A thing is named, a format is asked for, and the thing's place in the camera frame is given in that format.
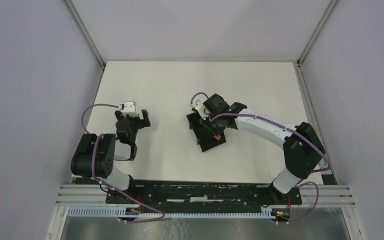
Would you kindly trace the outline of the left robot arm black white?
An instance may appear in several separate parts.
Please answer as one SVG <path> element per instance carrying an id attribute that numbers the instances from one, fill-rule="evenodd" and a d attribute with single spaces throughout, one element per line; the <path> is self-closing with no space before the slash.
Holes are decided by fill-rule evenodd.
<path id="1" fill-rule="evenodd" d="M 137 190 L 130 186 L 132 177 L 115 167 L 116 161 L 133 161 L 138 147 L 137 134 L 140 129 L 151 126 L 149 113 L 141 111 L 142 117 L 131 112 L 115 111 L 115 133 L 98 136 L 85 133 L 74 152 L 70 169 L 75 176 L 93 179 L 118 190 L 118 197 L 125 204 L 133 203 Z"/>

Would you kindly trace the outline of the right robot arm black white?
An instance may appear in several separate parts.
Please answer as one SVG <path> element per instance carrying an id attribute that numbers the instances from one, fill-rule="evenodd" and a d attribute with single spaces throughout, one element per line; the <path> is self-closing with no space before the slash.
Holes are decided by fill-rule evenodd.
<path id="1" fill-rule="evenodd" d="M 321 140 L 307 122 L 293 125 L 276 121 L 243 103 L 228 104 L 216 93 L 205 100 L 192 98 L 189 105 L 198 114 L 199 123 L 214 139 L 225 129 L 234 129 L 256 135 L 283 150 L 285 166 L 268 191 L 269 199 L 275 204 L 282 204 L 289 198 L 292 188 L 310 174 L 319 172 L 316 167 L 321 160 L 330 162 Z"/>

